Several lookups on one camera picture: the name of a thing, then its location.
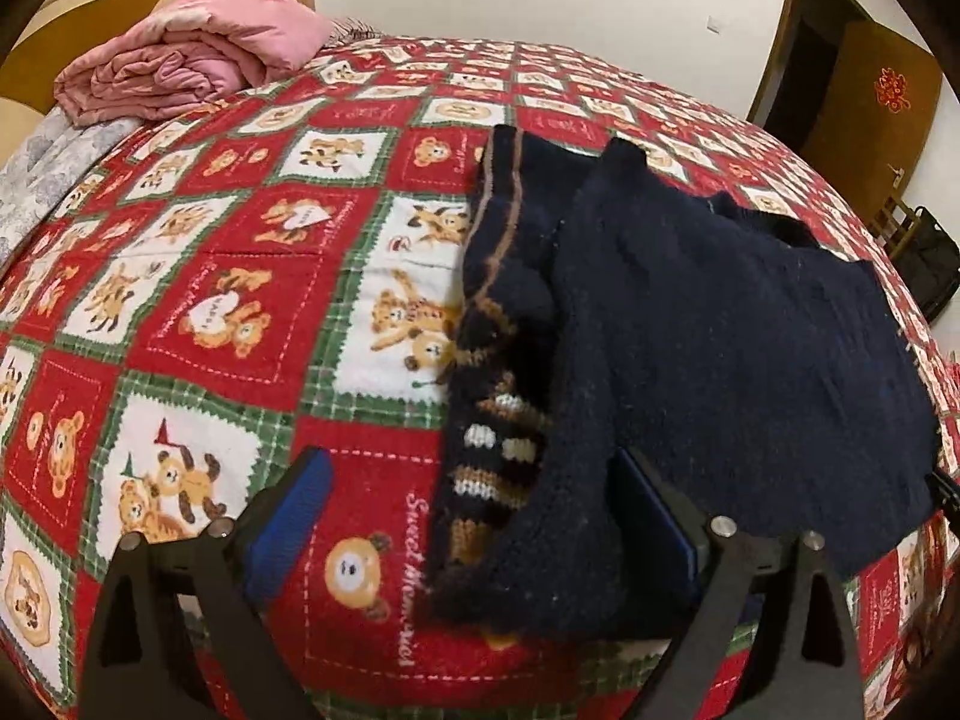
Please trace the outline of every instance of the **wooden door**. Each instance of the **wooden door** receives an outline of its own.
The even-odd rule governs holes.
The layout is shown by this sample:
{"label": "wooden door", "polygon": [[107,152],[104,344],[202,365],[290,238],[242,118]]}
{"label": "wooden door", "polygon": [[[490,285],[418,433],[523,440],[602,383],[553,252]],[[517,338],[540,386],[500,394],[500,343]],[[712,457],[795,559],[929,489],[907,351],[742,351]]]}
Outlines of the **wooden door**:
{"label": "wooden door", "polygon": [[870,20],[847,25],[800,156],[868,223],[913,175],[940,96],[933,55]]}

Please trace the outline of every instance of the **bed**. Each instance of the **bed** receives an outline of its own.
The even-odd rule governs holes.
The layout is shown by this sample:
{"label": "bed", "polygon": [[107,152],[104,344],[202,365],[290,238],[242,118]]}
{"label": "bed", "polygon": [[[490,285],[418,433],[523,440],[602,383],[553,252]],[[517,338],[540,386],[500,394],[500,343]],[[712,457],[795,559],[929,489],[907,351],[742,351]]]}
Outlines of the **bed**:
{"label": "bed", "polygon": [[[294,79],[136,130],[0,283],[0,644],[54,712],[75,712],[120,536],[235,517],[306,445],[329,451],[334,491],[265,619],[325,716],[626,707],[664,642],[574,648],[416,616],[449,338],[397,328],[418,306],[457,313],[464,193],[501,122],[589,154],[626,138],[687,191],[726,189],[872,260],[956,473],[960,396],[913,300],[843,200],[762,130],[569,47],[324,50]],[[958,546],[936,517],[847,584],[870,717],[901,694],[902,633],[936,608]],[[376,565],[363,584],[337,576],[347,552]],[[738,631],[702,717],[726,706],[751,640]]]}

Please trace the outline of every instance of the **doorway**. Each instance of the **doorway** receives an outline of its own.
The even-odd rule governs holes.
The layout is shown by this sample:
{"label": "doorway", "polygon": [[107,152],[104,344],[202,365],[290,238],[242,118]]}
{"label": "doorway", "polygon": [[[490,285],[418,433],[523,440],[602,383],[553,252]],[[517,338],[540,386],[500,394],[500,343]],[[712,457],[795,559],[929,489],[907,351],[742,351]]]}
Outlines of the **doorway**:
{"label": "doorway", "polygon": [[870,16],[856,0],[784,0],[748,121],[800,153],[823,107],[847,24],[863,20]]}

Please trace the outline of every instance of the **blue gripper pad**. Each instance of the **blue gripper pad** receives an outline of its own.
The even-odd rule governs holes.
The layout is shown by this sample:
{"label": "blue gripper pad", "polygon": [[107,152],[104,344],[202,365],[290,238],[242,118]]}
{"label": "blue gripper pad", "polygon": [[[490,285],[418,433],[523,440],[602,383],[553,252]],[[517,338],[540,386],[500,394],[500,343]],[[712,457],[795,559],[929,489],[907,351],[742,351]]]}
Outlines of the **blue gripper pad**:
{"label": "blue gripper pad", "polygon": [[[608,502],[620,528],[632,585],[644,602],[630,612],[630,627],[670,637],[688,620],[702,595],[706,534],[685,529],[634,457],[618,449],[608,468]],[[688,511],[692,504],[686,503]]]}
{"label": "blue gripper pad", "polygon": [[[280,595],[333,486],[333,467],[326,450],[308,447],[295,466],[300,466],[296,478],[243,556],[244,594],[258,608]],[[291,466],[287,473],[293,472]]]}

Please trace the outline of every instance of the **black bag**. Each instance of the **black bag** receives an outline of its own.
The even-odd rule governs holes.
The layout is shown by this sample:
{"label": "black bag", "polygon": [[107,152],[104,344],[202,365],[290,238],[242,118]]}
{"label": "black bag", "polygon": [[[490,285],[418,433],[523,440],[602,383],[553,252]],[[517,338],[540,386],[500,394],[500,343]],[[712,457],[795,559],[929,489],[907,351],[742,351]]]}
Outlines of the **black bag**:
{"label": "black bag", "polygon": [[916,210],[915,230],[893,260],[896,272],[933,322],[960,287],[960,248],[928,209]]}

